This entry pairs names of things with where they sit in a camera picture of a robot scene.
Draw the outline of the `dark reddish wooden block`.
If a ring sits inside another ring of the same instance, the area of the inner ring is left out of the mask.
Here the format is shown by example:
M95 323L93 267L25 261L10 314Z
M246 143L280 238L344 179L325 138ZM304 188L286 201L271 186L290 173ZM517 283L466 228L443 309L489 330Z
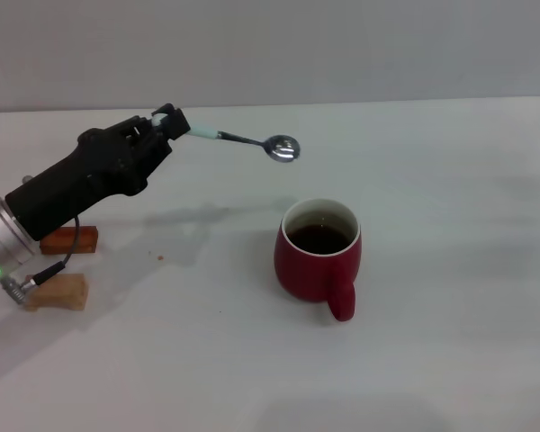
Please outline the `dark reddish wooden block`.
M62 227L40 241L40 252L46 256L74 254L93 254L98 241L96 226Z

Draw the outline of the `dark coffee liquid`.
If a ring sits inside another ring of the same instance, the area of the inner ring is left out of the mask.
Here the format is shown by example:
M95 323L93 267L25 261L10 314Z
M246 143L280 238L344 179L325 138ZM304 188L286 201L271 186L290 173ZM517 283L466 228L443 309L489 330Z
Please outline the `dark coffee liquid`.
M336 254L352 239L339 229L328 225L309 225L287 233L287 238L300 250L315 255Z

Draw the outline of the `light wooden block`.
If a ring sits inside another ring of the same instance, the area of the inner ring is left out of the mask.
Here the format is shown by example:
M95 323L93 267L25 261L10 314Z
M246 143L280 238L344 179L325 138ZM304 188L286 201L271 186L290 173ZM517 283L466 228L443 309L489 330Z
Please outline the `light wooden block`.
M57 274L34 288L23 307L27 311L41 308L55 308L70 311L83 311L89 293L84 274Z

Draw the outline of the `red ceramic mug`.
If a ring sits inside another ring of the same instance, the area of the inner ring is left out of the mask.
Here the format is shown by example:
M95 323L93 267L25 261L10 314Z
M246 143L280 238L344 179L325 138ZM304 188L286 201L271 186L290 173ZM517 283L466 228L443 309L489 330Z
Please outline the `red ceramic mug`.
M331 255L315 255L293 245L287 233L309 225L328 225L352 243ZM343 203L330 199L297 202L282 217L274 246L274 270L280 285L306 302L325 302L333 317L351 320L356 310L356 280L362 255L361 226Z

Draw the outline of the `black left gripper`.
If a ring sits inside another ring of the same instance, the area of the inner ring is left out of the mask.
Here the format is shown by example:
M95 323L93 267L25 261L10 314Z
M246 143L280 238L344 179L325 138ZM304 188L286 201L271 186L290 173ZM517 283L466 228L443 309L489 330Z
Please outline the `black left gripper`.
M166 115L164 132L139 116L84 132L72 153L7 194L5 203L30 237L43 239L109 196L146 189L171 153L168 140L190 131L182 110L171 103L151 115L159 114Z

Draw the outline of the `metal spoon with pale-blue handle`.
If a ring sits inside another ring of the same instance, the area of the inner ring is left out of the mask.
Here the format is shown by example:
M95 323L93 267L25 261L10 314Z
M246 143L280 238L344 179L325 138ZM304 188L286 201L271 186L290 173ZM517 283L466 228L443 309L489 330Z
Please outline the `metal spoon with pale-blue handle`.
M291 163L301 155L301 145L297 139L288 135L273 135L265 140L250 139L229 133L223 130L214 130L204 127L191 127L187 119L182 116L182 128L188 125L184 134L207 140L224 140L248 144L261 148L272 160L280 163Z

